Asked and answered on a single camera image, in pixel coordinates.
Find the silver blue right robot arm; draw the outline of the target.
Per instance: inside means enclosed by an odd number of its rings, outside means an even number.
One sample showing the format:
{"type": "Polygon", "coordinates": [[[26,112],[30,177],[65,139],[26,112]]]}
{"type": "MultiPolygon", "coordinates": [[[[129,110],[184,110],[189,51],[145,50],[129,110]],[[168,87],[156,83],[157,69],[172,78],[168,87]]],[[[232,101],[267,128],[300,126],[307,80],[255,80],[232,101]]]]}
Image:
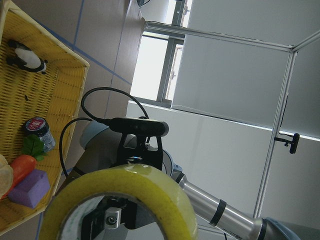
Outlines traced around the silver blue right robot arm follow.
{"type": "MultiPolygon", "coordinates": [[[[84,153],[70,171],[64,171],[65,184],[104,169],[125,164],[144,164],[172,178],[188,196],[195,213],[225,237],[237,240],[317,240],[318,229],[276,219],[252,218],[214,197],[187,180],[180,166],[162,147],[169,131],[163,121],[116,117],[90,120],[80,138],[84,153]]],[[[83,240],[124,240],[129,230],[153,222],[151,215],[133,201],[118,196],[100,200],[81,222],[83,240]]]]}

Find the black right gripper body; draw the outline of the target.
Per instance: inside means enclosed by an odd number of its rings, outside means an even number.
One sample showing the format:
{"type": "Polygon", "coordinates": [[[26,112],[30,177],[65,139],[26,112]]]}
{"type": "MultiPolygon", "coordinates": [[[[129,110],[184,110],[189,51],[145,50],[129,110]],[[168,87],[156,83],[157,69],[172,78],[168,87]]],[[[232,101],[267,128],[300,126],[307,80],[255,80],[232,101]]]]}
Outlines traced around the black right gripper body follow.
{"type": "Polygon", "coordinates": [[[124,240],[128,232],[156,222],[155,216],[137,201],[104,196],[81,220],[82,240],[124,240]]]}

